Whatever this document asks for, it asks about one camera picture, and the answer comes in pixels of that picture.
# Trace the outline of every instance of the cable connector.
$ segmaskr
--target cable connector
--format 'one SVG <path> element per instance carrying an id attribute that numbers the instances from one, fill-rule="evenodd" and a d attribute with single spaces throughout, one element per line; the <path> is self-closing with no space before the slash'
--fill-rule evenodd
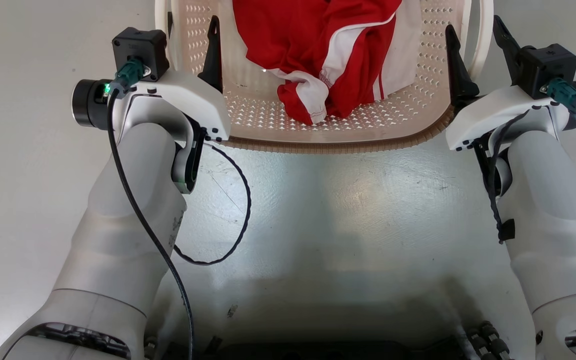
<path id="1" fill-rule="evenodd" d="M 576 88 L 572 84 L 558 77 L 548 83 L 546 94 L 576 115 Z"/>
<path id="2" fill-rule="evenodd" d="M 117 99 L 123 99 L 130 91 L 130 88 L 144 77 L 145 72 L 146 67 L 139 59 L 133 58 L 126 61 L 119 71 L 115 73 L 114 80 L 110 82 L 110 93 L 114 89 L 119 89 Z"/>

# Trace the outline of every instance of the beige plastic basket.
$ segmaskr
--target beige plastic basket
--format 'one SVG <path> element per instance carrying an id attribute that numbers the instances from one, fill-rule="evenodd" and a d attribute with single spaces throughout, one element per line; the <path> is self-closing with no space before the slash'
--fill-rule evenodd
<path id="1" fill-rule="evenodd" d="M 317 125 L 304 125 L 286 115 L 277 97 L 283 80 L 246 59 L 246 45 L 237 32 L 233 0 L 156 0 L 155 25 L 173 30 L 167 52 L 176 69 L 197 75 L 208 48 L 208 26 L 217 15 L 221 25 L 223 94 L 231 118 L 225 145 L 281 153 L 364 153 L 420 144 L 438 135 L 453 119 L 450 107 L 446 26 L 461 34 L 462 56 L 471 0 L 420 0 L 422 34 L 414 84 L 385 100 L 362 105 L 347 118 L 329 116 Z M 482 70 L 492 36 L 492 0 L 481 0 L 477 48 L 469 73 Z"/>

